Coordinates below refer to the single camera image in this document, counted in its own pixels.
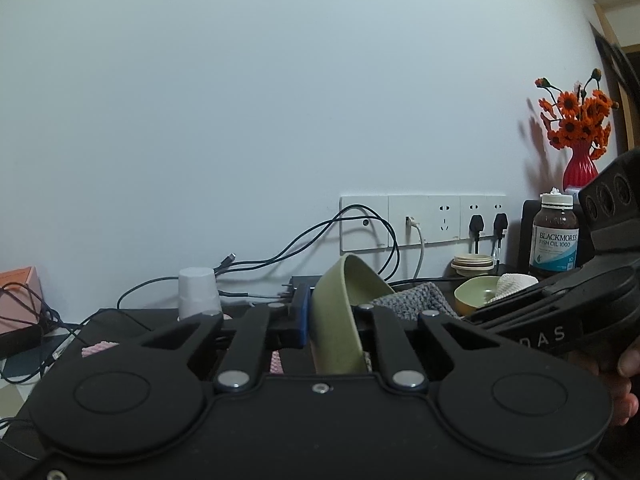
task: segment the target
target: wall socket panel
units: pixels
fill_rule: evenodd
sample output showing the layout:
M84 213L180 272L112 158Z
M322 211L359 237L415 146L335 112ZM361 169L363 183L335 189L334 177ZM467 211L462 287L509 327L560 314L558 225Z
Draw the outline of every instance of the wall socket panel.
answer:
M340 209L354 204L367 206L387 220L396 232L399 246L417 246L420 238L415 228L407 227L406 217L420 224L427 244L453 242L472 238L469 222L482 215L481 237L494 234L496 214L506 211L506 195L359 195L340 197ZM355 208L343 217L370 215ZM370 251L391 247L386 228L375 220L340 222L340 250Z
M506 195L460 196L460 239L472 238L469 223L473 215L482 215L484 230L480 236L493 236L495 216L506 211L506 200Z
M388 197L386 195L340 197L340 210L354 204L369 207L383 219L389 220ZM354 208L342 215L343 218L349 216L372 215L365 209ZM343 253L383 249L388 245L389 234L382 222L373 219L340 222L340 250Z
M428 244L460 239L460 198L457 195L389 195L389 223L399 246L419 245L418 231L406 218L418 224Z

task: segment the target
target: charging cable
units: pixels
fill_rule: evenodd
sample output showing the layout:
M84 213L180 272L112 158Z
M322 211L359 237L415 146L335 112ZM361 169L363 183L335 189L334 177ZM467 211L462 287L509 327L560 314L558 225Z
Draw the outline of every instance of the charging cable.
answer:
M498 273L498 266L500 265L500 249L502 248L502 239L504 238L504 231L509 226L507 215L505 213L498 213L494 219L494 236L497 240L495 248L495 272Z
M471 217L471 222L469 222L469 231L474 236L474 241L476 242L476 254L478 254L478 245L480 243L480 233L484 230L484 220L482 220L482 215L473 215Z
M409 229L415 227L415 230L418 231L418 238L420 238L420 258L418 258L418 265L415 267L414 272L414 280L420 274L420 269L422 268L422 261L424 260L424 237L422 236L422 231L420 230L420 224L415 221L414 217L407 216L406 217L406 225Z

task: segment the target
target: finger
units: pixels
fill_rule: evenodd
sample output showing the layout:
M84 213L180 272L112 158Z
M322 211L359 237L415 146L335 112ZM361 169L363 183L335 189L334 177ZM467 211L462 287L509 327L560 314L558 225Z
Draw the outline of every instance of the finger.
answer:
M618 373L623 377L640 374L640 337L627 348L618 360Z
M625 397L615 399L613 402L612 426L623 426L632 416L638 412L638 398L629 394Z
M638 408L640 408L640 402L638 401L638 398L634 394L627 394L625 397L629 399L629 402L631 402L631 412L629 416L636 416L636 413L638 413Z
M580 352L579 350L573 350L569 352L569 362L576 366L579 366L583 370L587 370L593 375L598 375L598 363L596 359L585 354L584 352Z
M631 392L631 381L617 374L602 374L600 379L609 390L611 397L617 399Z

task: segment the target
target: red vase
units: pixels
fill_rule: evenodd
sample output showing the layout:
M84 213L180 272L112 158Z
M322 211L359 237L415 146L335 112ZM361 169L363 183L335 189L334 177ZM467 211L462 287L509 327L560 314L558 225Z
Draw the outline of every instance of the red vase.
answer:
M562 178L562 188L566 190L569 186L584 187L598 176L595 164L589 158L591 145L582 140L573 147L574 154L566 165L564 177Z

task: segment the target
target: light green bowl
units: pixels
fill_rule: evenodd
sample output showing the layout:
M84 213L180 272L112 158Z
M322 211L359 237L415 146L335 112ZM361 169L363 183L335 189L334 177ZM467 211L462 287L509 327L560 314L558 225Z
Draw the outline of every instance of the light green bowl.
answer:
M367 365L351 305L370 303L394 290L355 254L342 256L311 296L309 337L318 374L365 374Z
M469 316L495 297L499 276L477 276L460 285L454 292L456 312Z

